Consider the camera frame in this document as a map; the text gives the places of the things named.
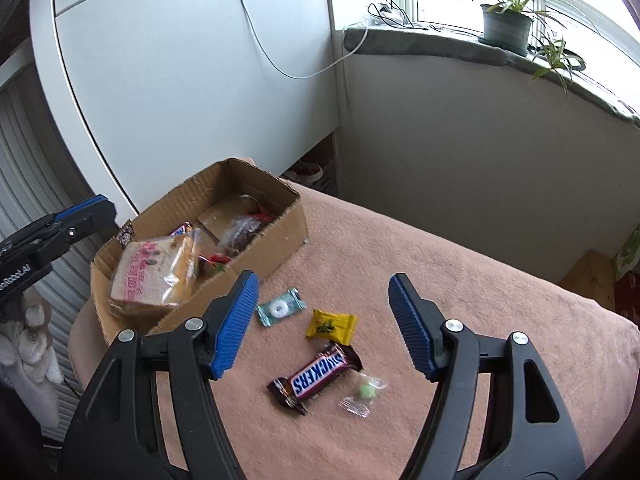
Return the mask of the left hand fuzzy sleeve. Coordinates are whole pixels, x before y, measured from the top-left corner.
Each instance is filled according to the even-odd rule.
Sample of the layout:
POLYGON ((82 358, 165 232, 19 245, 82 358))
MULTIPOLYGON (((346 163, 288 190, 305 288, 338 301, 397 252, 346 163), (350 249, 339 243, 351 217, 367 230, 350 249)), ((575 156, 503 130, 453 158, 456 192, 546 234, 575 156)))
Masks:
POLYGON ((17 396, 43 428, 60 423, 56 386, 64 379, 49 330, 51 308, 22 297, 1 322, 1 383, 17 396))

